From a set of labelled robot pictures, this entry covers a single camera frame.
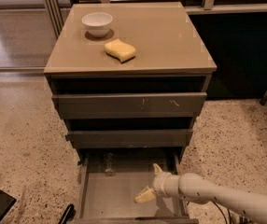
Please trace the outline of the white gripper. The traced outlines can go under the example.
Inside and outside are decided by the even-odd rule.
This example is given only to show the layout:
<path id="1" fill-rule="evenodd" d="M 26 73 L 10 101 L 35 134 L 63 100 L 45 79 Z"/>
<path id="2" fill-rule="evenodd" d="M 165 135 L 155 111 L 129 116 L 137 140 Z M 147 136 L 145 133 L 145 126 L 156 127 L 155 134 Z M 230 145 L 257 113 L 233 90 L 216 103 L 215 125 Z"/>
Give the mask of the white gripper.
<path id="1" fill-rule="evenodd" d="M 134 201 L 136 203 L 146 203 L 156 199 L 156 194 L 165 198 L 179 196 L 179 175 L 163 172 L 159 164 L 153 163 L 154 180 L 152 187 L 145 187 L 139 192 Z"/>

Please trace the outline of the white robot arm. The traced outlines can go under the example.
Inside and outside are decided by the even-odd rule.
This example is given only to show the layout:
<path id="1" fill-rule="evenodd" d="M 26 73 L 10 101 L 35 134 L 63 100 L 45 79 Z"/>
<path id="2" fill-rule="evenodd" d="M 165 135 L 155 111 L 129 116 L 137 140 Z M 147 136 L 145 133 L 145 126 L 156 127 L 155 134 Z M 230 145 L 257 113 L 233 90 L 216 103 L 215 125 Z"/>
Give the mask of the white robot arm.
<path id="1" fill-rule="evenodd" d="M 157 196 L 193 203 L 213 202 L 257 224 L 267 224 L 267 195 L 219 186 L 194 173 L 173 175 L 164 172 L 157 163 L 153 167 L 152 186 L 135 196 L 136 203 L 149 202 Z"/>

